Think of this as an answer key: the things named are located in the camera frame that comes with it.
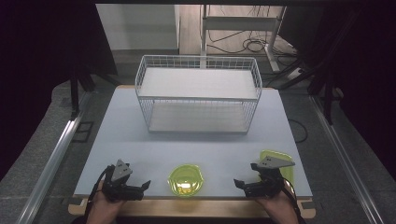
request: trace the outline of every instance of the shelf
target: shelf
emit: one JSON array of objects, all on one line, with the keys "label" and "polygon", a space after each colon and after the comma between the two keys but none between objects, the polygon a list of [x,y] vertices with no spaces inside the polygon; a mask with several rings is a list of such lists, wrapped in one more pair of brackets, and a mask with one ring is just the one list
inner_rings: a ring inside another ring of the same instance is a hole
[{"label": "shelf", "polygon": [[257,101],[250,70],[149,67],[139,97]]}]

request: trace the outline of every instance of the wall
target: wall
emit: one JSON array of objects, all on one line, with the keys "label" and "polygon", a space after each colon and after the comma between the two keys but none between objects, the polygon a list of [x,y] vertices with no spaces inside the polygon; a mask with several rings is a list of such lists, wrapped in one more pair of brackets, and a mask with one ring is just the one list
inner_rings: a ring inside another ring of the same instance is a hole
[{"label": "wall", "polygon": [[178,6],[96,7],[111,49],[178,49]]}]

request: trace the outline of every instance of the black curtain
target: black curtain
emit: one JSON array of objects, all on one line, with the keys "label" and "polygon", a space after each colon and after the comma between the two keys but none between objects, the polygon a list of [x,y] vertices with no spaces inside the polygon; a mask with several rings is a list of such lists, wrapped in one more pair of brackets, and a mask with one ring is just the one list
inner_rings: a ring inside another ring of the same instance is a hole
[{"label": "black curtain", "polygon": [[44,117],[55,86],[75,69],[117,70],[94,4],[0,5],[2,178]]},{"label": "black curtain", "polygon": [[332,64],[341,107],[396,179],[396,7],[370,1]]}]

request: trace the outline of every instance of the aluminum rail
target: aluminum rail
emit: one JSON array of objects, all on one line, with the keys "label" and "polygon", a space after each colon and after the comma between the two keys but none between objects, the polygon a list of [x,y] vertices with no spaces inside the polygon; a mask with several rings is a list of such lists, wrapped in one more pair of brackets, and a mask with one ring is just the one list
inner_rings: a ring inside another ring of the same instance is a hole
[{"label": "aluminum rail", "polygon": [[59,165],[64,158],[64,153],[66,152],[77,129],[77,126],[81,121],[81,118],[84,114],[85,106],[88,103],[90,97],[91,94],[88,92],[85,92],[85,94],[82,96],[80,101],[80,112],[78,116],[74,120],[69,120],[67,122],[64,128],[64,132],[62,133],[58,143],[56,144],[55,149],[53,149],[52,154],[49,157],[49,160],[44,167],[43,172],[41,173],[41,176],[35,183],[35,188],[30,194],[30,197],[27,200],[25,206],[23,207],[16,223],[28,224],[32,223],[35,219],[35,215],[37,214],[37,211],[40,208],[40,205],[47,194],[52,179],[53,177],[55,177]]},{"label": "aluminum rail", "polygon": [[372,196],[370,195],[369,190],[364,185],[363,181],[361,180],[358,174],[358,171],[355,169],[355,166],[353,165],[351,159],[347,155],[347,151],[345,150],[343,144],[341,143],[341,140],[338,137],[337,132],[335,131],[333,126],[329,125],[324,115],[322,114],[321,111],[323,111],[323,108],[320,104],[318,97],[310,96],[310,100],[312,101],[317,111],[320,123],[323,125],[326,134],[328,135],[330,141],[332,142],[332,147],[335,151],[335,154],[337,155],[338,160],[341,162],[341,165],[344,168],[344,171],[352,188],[355,190],[355,193],[358,195],[358,198],[361,202],[361,206],[363,207],[366,216],[370,220],[370,223],[373,224],[384,223],[382,217],[378,213],[378,209],[376,208],[375,202]]}]

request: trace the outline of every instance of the metal frame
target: metal frame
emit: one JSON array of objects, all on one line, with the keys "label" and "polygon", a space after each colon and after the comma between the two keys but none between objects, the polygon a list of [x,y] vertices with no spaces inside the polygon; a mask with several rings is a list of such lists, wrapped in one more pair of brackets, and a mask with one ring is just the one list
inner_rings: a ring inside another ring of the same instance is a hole
[{"label": "metal frame", "polygon": [[84,114],[84,108],[88,103],[91,94],[86,92],[80,102],[80,110],[78,115],[67,122],[64,127],[64,132],[62,133],[58,143],[56,144],[55,149],[53,149],[49,160],[44,167],[43,172],[38,178],[35,188],[30,194],[29,199],[27,200],[25,206],[23,207],[20,216],[18,217],[16,223],[32,223],[35,219],[35,215],[37,214],[38,209],[40,208],[41,203],[44,200],[44,197],[47,194],[47,191],[52,183],[53,177],[55,177],[56,172],[58,171],[59,165],[61,164],[62,159],[64,158],[64,154],[73,138],[74,133],[81,121],[81,118]]},{"label": "metal frame", "polygon": [[323,108],[321,106],[319,98],[317,96],[310,96],[310,100],[314,105],[315,110],[317,111],[320,123],[322,124],[325,133],[329,137],[329,140],[332,143],[332,148],[334,149],[334,152],[337,155],[338,160],[343,166],[346,176],[350,182],[350,185],[355,190],[355,193],[361,202],[361,207],[366,213],[366,216],[369,218],[370,223],[383,224],[384,220],[382,219],[382,217],[378,212],[378,209],[376,208],[374,199],[372,198],[369,190],[361,180],[361,177],[359,176],[358,171],[353,165],[352,160],[347,155],[347,151],[345,150],[344,145],[341,143],[341,140],[338,137],[337,132],[335,131],[334,127],[329,124],[325,116],[321,113]]},{"label": "metal frame", "polygon": [[286,7],[282,7],[276,18],[212,17],[206,15],[206,5],[204,5],[204,15],[202,17],[201,56],[206,56],[206,34],[209,30],[271,31],[271,38],[268,44],[265,44],[264,49],[273,72],[279,72],[280,70],[274,57],[273,48],[285,10]]}]

